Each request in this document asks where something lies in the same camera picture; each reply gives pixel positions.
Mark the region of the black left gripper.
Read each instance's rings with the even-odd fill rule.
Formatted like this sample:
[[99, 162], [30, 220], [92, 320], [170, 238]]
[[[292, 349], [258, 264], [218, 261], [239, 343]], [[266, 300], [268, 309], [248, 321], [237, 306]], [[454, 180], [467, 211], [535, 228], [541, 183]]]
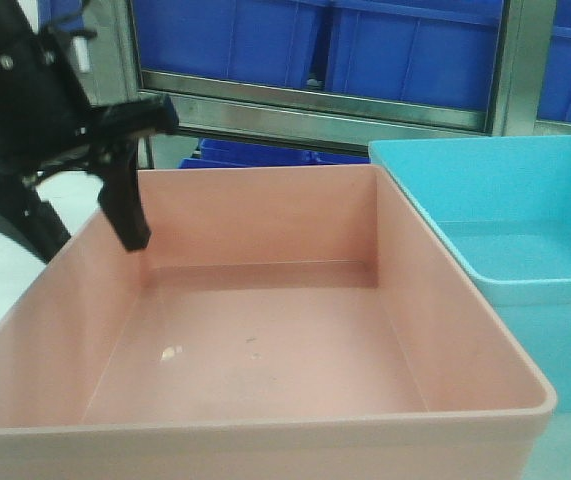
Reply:
[[[134, 141], [177, 125], [168, 97], [92, 105], [55, 23], [34, 31], [18, 2], [0, 1], [0, 172], [27, 174], [98, 157], [98, 203], [125, 250], [144, 250], [151, 230]], [[18, 175], [0, 175], [0, 234], [44, 263], [71, 238], [52, 204]]]

